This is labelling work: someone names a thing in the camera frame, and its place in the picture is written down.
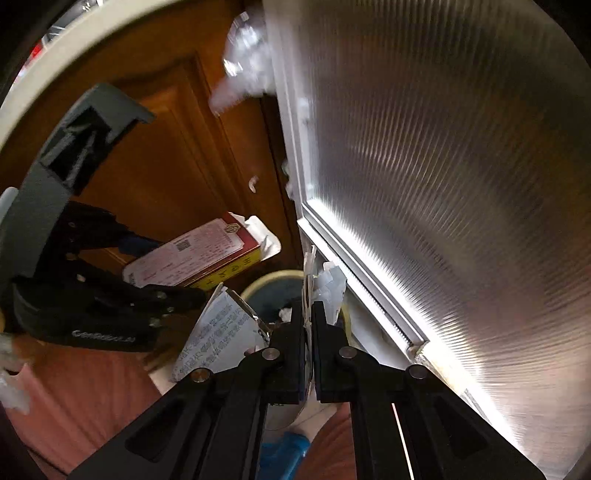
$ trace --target white plastic bag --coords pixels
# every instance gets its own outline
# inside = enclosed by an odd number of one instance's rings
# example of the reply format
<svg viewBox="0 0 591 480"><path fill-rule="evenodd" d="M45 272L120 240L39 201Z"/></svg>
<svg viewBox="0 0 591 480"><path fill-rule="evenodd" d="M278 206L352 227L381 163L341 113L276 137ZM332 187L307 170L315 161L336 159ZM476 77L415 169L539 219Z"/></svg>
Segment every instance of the white plastic bag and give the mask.
<svg viewBox="0 0 591 480"><path fill-rule="evenodd" d="M4 408L16 408L24 414L30 410L31 399L21 390L17 381L6 370L0 368L0 403Z"/></svg>
<svg viewBox="0 0 591 480"><path fill-rule="evenodd" d="M223 65L226 77L209 99L209 107L216 115L248 96L275 93L271 49L261 10L243 12L234 19L226 40Z"/></svg>
<svg viewBox="0 0 591 480"><path fill-rule="evenodd" d="M339 317L346 288L347 278L341 269L332 262L324 263L324 271L314 279L312 302L322 301L326 323L329 325L334 325Z"/></svg>

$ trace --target qr code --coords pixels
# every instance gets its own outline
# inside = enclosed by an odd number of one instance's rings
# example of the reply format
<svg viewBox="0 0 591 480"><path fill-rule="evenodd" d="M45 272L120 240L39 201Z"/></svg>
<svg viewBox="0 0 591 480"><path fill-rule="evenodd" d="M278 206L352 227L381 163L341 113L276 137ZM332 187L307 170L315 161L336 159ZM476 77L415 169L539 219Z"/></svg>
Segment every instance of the qr code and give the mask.
<svg viewBox="0 0 591 480"><path fill-rule="evenodd" d="M182 252L185 248L189 248L191 246L191 243L187 238L185 240L181 240L179 243L175 244L175 246L177 247L179 252Z"/></svg>

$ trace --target metal screw head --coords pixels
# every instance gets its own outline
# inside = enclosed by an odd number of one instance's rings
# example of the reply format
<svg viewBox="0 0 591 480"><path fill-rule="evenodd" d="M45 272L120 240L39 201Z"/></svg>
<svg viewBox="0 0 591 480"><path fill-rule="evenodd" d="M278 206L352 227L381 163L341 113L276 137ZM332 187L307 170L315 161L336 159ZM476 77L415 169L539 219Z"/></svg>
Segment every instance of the metal screw head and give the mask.
<svg viewBox="0 0 591 480"><path fill-rule="evenodd" d="M429 370L427 370L427 367L415 364L408 367L408 373L411 377L416 378L417 380L424 380L427 378Z"/></svg>
<svg viewBox="0 0 591 480"><path fill-rule="evenodd" d="M212 376L212 373L207 368L196 368L191 373L189 373L189 376L195 383L203 383L206 380L209 380L209 377Z"/></svg>
<svg viewBox="0 0 591 480"><path fill-rule="evenodd" d="M357 355L357 349L352 346L342 346L339 349L339 355L343 358L353 358Z"/></svg>
<svg viewBox="0 0 591 480"><path fill-rule="evenodd" d="M281 352L277 348L265 348L261 355L265 360L275 360L279 358Z"/></svg>

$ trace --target black fabric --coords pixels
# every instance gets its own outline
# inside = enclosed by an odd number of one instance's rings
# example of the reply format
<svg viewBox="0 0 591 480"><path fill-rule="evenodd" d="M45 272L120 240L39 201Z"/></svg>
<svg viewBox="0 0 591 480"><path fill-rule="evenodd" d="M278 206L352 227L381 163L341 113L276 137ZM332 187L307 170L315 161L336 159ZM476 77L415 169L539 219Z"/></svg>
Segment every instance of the black fabric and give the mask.
<svg viewBox="0 0 591 480"><path fill-rule="evenodd" d="M3 480L47 480L0 406L0 469Z"/></svg>

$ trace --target cardboard box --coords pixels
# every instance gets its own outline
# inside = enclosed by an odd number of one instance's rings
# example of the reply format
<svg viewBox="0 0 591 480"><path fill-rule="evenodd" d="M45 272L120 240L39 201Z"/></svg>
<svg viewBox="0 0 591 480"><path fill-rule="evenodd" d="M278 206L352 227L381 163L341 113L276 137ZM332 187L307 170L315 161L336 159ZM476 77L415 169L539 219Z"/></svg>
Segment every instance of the cardboard box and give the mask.
<svg viewBox="0 0 591 480"><path fill-rule="evenodd" d="M123 279L140 288L155 284L211 290L280 251L277 237L257 217L246 220L225 213L131 262Z"/></svg>

